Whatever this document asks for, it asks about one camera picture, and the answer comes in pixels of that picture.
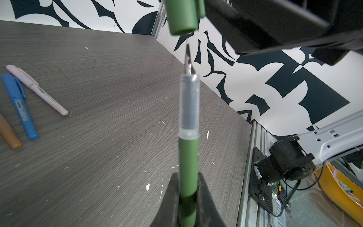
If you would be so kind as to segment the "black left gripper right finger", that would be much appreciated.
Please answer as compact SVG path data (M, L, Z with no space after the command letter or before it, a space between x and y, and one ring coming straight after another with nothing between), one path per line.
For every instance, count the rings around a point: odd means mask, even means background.
M197 227L225 227L213 201L207 182L202 173L198 173L197 189Z

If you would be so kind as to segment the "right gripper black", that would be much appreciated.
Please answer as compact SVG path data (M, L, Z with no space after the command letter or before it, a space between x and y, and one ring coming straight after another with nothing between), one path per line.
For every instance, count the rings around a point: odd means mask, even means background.
M205 11L237 54L306 46L334 65L363 49L362 1L205 1Z

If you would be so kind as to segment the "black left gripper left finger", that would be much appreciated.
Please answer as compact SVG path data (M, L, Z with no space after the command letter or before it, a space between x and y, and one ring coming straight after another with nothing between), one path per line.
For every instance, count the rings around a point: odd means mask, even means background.
M178 227L179 174L173 173L151 227Z

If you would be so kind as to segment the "green pen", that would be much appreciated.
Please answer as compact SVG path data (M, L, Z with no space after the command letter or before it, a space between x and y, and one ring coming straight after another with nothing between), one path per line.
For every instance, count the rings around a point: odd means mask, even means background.
M192 65L189 44L186 44L184 74L180 77L179 100L179 226L194 227L199 165L200 77Z

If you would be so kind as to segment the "orange brown pen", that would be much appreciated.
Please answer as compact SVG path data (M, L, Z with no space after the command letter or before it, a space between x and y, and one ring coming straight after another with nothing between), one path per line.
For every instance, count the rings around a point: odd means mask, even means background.
M13 132L5 118L1 115L1 136L7 142L12 149L18 149L22 147L22 143Z

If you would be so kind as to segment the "blue pen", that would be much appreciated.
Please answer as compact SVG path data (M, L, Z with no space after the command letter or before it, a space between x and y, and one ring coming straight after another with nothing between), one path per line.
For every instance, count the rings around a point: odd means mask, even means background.
M38 133L26 107L24 101L26 96L20 81L9 74L3 74L2 81L5 85L9 98L17 111L19 119L25 129L25 132L27 133L28 138L31 140L37 139Z

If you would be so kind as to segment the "pink fountain pen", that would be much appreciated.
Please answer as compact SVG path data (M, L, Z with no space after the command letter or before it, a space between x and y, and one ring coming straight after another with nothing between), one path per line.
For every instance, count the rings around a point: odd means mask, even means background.
M36 82L36 80L33 79L28 73L14 65L7 65L6 69L62 116L66 116L68 114L68 111L55 99L53 99L45 90L43 90L39 86L39 83Z

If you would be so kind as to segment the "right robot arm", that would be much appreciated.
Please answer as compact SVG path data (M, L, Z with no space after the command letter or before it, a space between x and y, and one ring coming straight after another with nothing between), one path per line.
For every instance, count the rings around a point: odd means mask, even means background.
M207 18L245 60L253 54L312 47L330 66L363 47L362 1L204 1ZM317 165L363 142L363 113L276 142L270 156L251 167L251 180L268 185L301 181Z

